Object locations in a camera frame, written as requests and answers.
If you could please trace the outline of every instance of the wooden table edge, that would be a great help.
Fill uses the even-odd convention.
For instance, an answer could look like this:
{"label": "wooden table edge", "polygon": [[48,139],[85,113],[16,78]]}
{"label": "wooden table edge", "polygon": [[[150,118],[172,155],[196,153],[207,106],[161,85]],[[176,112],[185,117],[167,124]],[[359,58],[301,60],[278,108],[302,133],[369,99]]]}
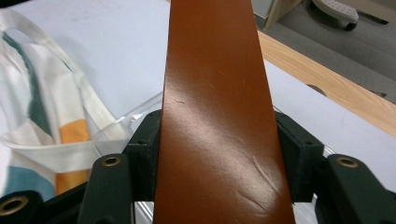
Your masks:
{"label": "wooden table edge", "polygon": [[262,57],[305,84],[324,90],[329,99],[396,137],[396,105],[341,77],[272,37],[258,31]]}

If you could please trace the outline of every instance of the brown leather strap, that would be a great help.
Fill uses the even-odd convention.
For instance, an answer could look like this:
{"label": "brown leather strap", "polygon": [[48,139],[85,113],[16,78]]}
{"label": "brown leather strap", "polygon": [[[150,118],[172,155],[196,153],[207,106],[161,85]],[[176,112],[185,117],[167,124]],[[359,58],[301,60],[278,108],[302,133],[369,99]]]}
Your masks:
{"label": "brown leather strap", "polygon": [[249,0],[173,0],[155,223],[294,223]]}

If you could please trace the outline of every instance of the fabric bag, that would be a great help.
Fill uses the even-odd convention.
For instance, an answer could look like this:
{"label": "fabric bag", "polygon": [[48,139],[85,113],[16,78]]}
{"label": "fabric bag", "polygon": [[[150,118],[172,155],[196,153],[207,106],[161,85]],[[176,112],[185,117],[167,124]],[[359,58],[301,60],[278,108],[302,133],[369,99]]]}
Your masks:
{"label": "fabric bag", "polygon": [[[34,43],[17,42],[8,34],[14,30]],[[115,120],[78,66],[31,21],[0,9],[0,36],[0,149],[11,153],[3,193],[33,189],[47,200],[55,185],[60,193],[85,181],[84,170],[100,156],[123,150],[132,133]],[[95,128],[102,140],[106,136],[110,151],[98,151],[101,143],[90,140]]]}

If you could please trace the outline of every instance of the scratch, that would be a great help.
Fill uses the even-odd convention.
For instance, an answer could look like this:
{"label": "scratch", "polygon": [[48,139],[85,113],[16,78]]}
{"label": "scratch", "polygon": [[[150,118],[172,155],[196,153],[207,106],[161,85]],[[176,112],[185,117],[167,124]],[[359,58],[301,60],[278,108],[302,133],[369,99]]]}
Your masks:
{"label": "scratch", "polygon": [[260,167],[255,157],[253,157],[253,163],[254,166],[257,168],[259,174],[262,176],[262,178],[264,178],[267,181],[267,183],[271,186],[271,189],[274,191],[274,193],[279,194],[279,192],[277,191],[277,187],[274,185],[274,181],[271,180],[270,176]]}
{"label": "scratch", "polygon": [[183,105],[186,104],[186,102],[184,102],[184,101],[179,101],[179,100],[175,100],[175,102],[178,103],[178,104],[183,104]]}

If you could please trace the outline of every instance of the white fabric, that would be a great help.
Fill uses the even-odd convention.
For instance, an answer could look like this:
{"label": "white fabric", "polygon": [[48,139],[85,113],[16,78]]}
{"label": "white fabric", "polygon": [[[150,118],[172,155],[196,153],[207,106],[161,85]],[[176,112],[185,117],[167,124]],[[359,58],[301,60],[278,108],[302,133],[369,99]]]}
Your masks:
{"label": "white fabric", "polygon": [[[111,132],[106,132],[109,139],[118,143],[118,145],[120,144],[120,142],[125,143],[125,140],[129,139],[130,134],[125,132],[125,128],[121,125],[121,123],[114,123],[114,117],[110,114],[105,105],[96,95],[87,78],[85,78],[80,69],[74,64],[72,60],[70,60],[70,58],[64,53],[64,51],[48,35],[41,31],[41,29],[39,29],[32,22],[24,18],[21,14],[14,12],[10,9],[0,9],[1,34],[11,28],[22,31],[24,34],[28,35],[31,39],[33,39],[37,43],[37,45],[41,45],[44,47],[43,48],[41,46],[35,45],[24,45],[23,49],[26,51],[26,55],[28,57],[30,56],[30,60],[32,60],[35,68],[37,68],[35,71],[40,73],[40,76],[38,76],[39,82],[41,82],[40,84],[47,83],[47,85],[42,85],[47,88],[44,88],[44,90],[42,91],[46,91],[47,93],[52,94],[43,94],[42,97],[44,97],[45,104],[49,104],[50,102],[53,102],[53,100],[57,100],[56,97],[53,95],[56,94],[56,85],[68,85],[68,87],[70,87],[71,94],[77,94],[78,92],[80,92],[80,98],[83,106],[89,116],[92,118],[93,122],[99,128],[99,130],[103,130],[106,126],[112,124],[113,128],[111,129]],[[9,55],[6,53],[9,53],[13,49],[8,48],[4,41],[1,41],[0,43],[2,43],[2,45],[0,46],[2,52],[2,54],[0,55],[0,59],[2,60],[2,64],[5,64],[4,62],[7,61],[7,59],[9,61],[9,65],[14,65],[13,62],[15,60],[19,60],[19,64],[21,64],[21,59],[19,59],[18,57],[13,57],[11,60],[8,58]],[[60,61],[56,60],[56,58],[60,58],[64,63],[60,63]],[[70,71],[66,71],[68,69],[65,69],[65,64],[71,70],[71,73]],[[60,72],[61,77],[63,73],[66,76],[74,76],[74,80],[77,83],[78,90],[74,89],[73,83],[70,83],[70,79],[66,79],[66,82],[61,83],[59,82],[59,79],[56,81],[51,80],[52,77],[50,75],[56,72]],[[2,73],[10,76],[15,76],[14,78],[16,80],[26,77],[27,75],[24,74],[26,73],[26,71],[24,71],[23,68],[21,68],[20,66],[17,66],[17,69],[15,69],[13,66],[2,66]],[[48,111],[48,109],[46,108],[49,119],[51,119],[50,124],[52,125],[51,130],[53,132],[59,132],[58,129],[60,126],[62,126],[62,123],[67,123],[72,119],[67,118],[64,121],[61,121],[61,124],[56,123],[54,115],[63,115],[63,111],[60,111],[60,109],[64,108],[70,110],[71,105],[62,105],[62,103],[63,102],[56,102],[56,104],[58,104],[58,107],[53,107],[57,108],[58,111]],[[5,111],[6,116],[10,116],[12,112],[13,111]],[[74,116],[72,115],[73,118],[77,119],[83,119],[82,116],[83,111],[77,112],[77,114],[75,114]],[[35,129],[35,127],[33,126],[26,128],[28,130]],[[56,139],[57,135],[58,134],[55,134],[54,137],[56,143],[59,143],[59,138]],[[89,169],[92,167],[93,162],[100,157],[99,153],[95,148],[95,143],[92,141],[49,146],[35,146],[35,144],[23,145],[14,144],[9,134],[4,134],[0,138],[0,141],[7,147],[12,148],[26,158],[29,158],[30,160],[35,161],[44,167],[47,167],[55,173],[66,173],[76,170]],[[45,141],[41,143],[46,145],[49,142]]]}

